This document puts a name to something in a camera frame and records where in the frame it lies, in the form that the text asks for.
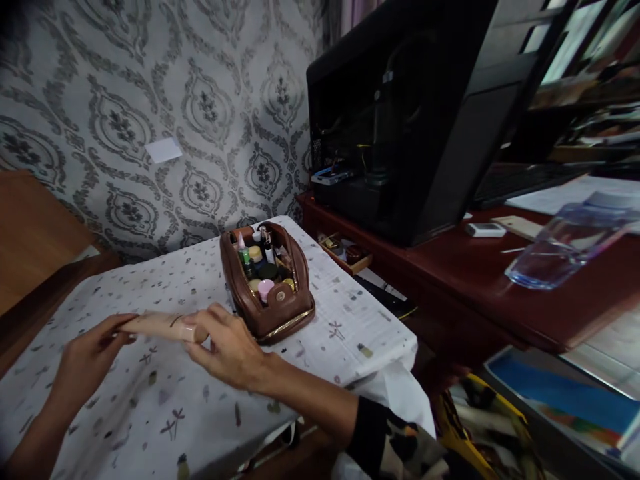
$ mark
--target damask wallpaper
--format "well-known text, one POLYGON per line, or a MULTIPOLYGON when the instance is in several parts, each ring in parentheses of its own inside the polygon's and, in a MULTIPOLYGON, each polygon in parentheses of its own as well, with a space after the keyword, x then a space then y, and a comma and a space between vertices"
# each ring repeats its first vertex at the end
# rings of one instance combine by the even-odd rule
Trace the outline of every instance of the damask wallpaper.
POLYGON ((0 168, 31 170, 130 262, 294 216, 322 0, 16 3, 0 168), (170 136, 184 155, 153 164, 144 145, 170 136))

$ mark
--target patterned sleeve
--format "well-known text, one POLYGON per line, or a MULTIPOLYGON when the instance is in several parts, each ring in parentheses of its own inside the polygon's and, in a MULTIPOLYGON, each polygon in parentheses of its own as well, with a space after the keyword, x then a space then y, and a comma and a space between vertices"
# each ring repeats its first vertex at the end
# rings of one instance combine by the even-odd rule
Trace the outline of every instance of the patterned sleeve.
POLYGON ((447 450, 436 439, 364 397, 347 453, 372 479, 431 480, 449 470, 447 450))

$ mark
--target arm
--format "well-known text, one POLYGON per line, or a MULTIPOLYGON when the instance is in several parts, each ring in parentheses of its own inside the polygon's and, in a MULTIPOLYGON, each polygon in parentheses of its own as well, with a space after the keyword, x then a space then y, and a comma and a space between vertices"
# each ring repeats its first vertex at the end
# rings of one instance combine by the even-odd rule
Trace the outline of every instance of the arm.
POLYGON ((186 343, 192 360, 234 388, 274 398, 317 423, 372 478, 434 478, 446 472, 444 449, 414 423, 264 353, 242 319, 220 304, 185 320, 206 328, 211 350, 186 343))
POLYGON ((119 325, 137 315, 112 315, 71 340, 40 414, 5 465, 8 479, 48 479, 71 422, 104 380, 123 345, 134 339, 115 334, 119 325))

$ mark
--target person's left hand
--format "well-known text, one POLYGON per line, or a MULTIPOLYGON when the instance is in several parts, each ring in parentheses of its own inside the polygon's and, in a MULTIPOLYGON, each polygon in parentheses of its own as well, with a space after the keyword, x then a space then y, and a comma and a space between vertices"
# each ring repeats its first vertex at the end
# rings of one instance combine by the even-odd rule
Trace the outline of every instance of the person's left hand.
POLYGON ((135 341, 130 334, 118 332, 116 328, 137 316, 134 313, 111 315, 66 344, 47 400, 58 415, 67 415, 69 421, 73 420, 91 398, 120 348, 135 341))

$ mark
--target brown leather toiletry bag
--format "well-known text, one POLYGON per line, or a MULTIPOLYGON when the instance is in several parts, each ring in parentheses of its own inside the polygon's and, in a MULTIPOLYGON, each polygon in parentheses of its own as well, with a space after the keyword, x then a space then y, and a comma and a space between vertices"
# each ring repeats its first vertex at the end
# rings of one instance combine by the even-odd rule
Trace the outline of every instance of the brown leather toiletry bag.
POLYGON ((220 255, 239 316, 244 318, 259 344, 272 345, 308 324, 315 316, 315 302, 309 290, 307 259, 300 246, 284 227, 272 222, 263 222, 260 226, 271 232, 274 249, 286 248, 291 259, 295 291, 287 283, 276 283, 267 295, 267 305, 262 304, 258 294, 249 286, 234 246, 236 238, 233 232, 224 232, 220 237, 220 255))

